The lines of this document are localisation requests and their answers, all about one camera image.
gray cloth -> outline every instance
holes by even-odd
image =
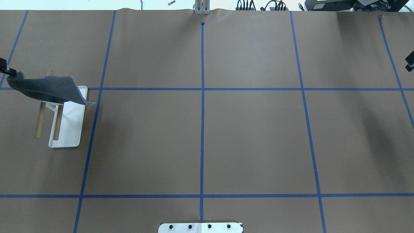
[[[24,72],[18,72],[16,77],[8,76],[10,87],[24,95],[42,101],[63,104],[72,101],[78,104],[91,105],[79,91],[72,77],[46,76],[38,79],[26,79]]]

cable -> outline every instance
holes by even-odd
[[[413,12],[408,6],[404,5],[405,8],[407,8],[407,10],[409,10],[410,12]]]
[[[252,4],[253,4],[253,8],[256,10],[256,6],[255,6],[255,3],[253,2],[253,0],[250,1],[249,10],[252,9]]]
[[[261,7],[260,10],[266,10],[269,3],[274,2],[274,10],[286,10],[286,4],[282,0],[270,0],[265,7]]]
[[[303,8],[303,6],[302,6],[302,4],[301,4],[301,3],[298,3],[298,7],[299,7],[299,9],[301,9],[302,11],[305,11],[305,9]]]

white drying rack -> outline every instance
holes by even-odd
[[[52,70],[48,70],[47,76],[52,75]],[[88,93],[87,86],[78,86],[82,96],[86,99]],[[77,104],[72,101],[64,104],[41,101],[39,116],[37,119],[35,138],[40,138],[45,107],[54,111],[49,147],[76,147],[79,146],[82,134],[83,117],[85,105]]]

black cable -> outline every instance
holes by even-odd
[[[281,5],[282,5],[282,0],[279,2],[279,4],[277,4],[274,10],[280,10]]]
[[[255,6],[255,3],[253,2],[253,0],[250,1],[249,10],[252,9],[252,4],[253,4],[253,8],[256,10],[256,6]]]
[[[265,7],[261,7],[261,8],[260,8],[260,10],[266,10],[267,6],[268,6],[268,5],[269,5],[269,3],[271,3],[271,2],[274,2],[274,10],[276,10],[276,8],[277,8],[277,3],[279,2],[279,1],[276,1],[276,0],[270,0],[270,1],[266,4],[266,6],[265,6]]]
[[[298,7],[299,7],[299,9],[301,9],[302,11],[305,11],[305,9],[303,8],[303,6],[302,6],[302,4],[301,4],[301,3],[298,3]]]
[[[284,2],[282,2],[281,6],[280,6],[280,10],[282,10],[282,11],[286,10],[286,4]]]

white mounting plate with screws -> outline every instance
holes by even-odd
[[[243,233],[243,223],[163,223],[158,233]]]

